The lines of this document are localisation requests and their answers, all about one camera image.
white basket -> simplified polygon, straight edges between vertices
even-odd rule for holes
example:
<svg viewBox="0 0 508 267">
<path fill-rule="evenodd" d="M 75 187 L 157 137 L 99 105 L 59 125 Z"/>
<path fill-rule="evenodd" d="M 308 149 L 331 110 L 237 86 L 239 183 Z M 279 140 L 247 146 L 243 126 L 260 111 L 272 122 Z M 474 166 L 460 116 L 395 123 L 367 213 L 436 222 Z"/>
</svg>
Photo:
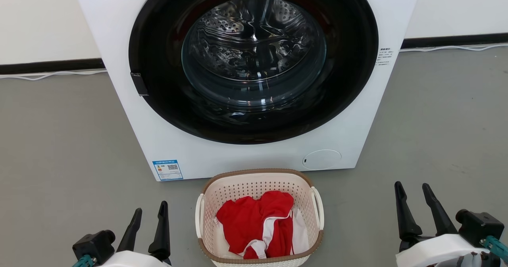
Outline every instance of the white basket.
<svg viewBox="0 0 508 267">
<path fill-rule="evenodd" d="M 290 193 L 294 206 L 302 212 L 310 249 L 307 252 L 265 259 L 228 259 L 217 243 L 214 217 L 227 200 L 245 196 L 258 199 L 267 191 Z M 213 177 L 196 203 L 196 235 L 201 249 L 219 267 L 297 267 L 303 264 L 323 238 L 325 216 L 323 202 L 309 178 L 289 169 L 255 169 L 223 173 Z"/>
</svg>

washing machine door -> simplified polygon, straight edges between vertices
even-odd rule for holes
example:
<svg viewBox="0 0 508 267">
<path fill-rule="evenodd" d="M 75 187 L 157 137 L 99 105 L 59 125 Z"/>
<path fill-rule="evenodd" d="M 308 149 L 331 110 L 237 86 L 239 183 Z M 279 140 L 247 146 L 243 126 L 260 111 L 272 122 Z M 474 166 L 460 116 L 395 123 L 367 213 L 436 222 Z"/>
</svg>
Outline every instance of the washing machine door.
<svg viewBox="0 0 508 267">
<path fill-rule="evenodd" d="M 366 0 L 147 0 L 129 62 L 138 93 L 172 125 L 260 144 L 341 113 L 377 48 Z"/>
</svg>

white washing machine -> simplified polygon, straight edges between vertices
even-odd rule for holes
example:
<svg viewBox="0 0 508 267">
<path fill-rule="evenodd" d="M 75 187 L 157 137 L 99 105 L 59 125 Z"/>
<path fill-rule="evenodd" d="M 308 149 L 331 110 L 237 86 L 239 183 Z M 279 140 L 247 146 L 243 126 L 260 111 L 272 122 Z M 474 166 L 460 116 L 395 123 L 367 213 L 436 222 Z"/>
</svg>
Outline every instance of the white washing machine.
<svg viewBox="0 0 508 267">
<path fill-rule="evenodd" d="M 417 0 L 79 0 L 158 181 L 354 168 Z"/>
</svg>

white wall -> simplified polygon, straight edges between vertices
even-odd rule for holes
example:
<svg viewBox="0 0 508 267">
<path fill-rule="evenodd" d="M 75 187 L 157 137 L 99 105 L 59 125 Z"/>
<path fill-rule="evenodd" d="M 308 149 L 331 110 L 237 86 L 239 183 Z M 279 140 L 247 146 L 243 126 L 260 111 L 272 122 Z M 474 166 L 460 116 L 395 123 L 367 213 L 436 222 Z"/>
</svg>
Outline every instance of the white wall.
<svg viewBox="0 0 508 267">
<path fill-rule="evenodd" d="M 508 32 L 508 0 L 419 0 L 406 38 Z M 0 0 L 0 65 L 99 58 L 77 0 Z"/>
<path fill-rule="evenodd" d="M 0 0 L 0 64 L 100 58 L 77 0 Z"/>
<path fill-rule="evenodd" d="M 508 32 L 508 0 L 418 0 L 406 38 Z"/>
</svg>

red clothing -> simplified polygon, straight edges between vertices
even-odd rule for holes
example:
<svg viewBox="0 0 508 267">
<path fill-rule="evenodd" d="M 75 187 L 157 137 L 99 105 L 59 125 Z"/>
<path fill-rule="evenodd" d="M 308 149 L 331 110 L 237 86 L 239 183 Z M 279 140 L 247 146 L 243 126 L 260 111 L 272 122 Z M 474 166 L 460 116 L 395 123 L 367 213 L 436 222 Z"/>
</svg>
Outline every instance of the red clothing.
<svg viewBox="0 0 508 267">
<path fill-rule="evenodd" d="M 269 191 L 259 200 L 247 196 L 228 200 L 217 212 L 230 252 L 244 259 L 271 258 L 291 254 L 293 198 Z"/>
</svg>

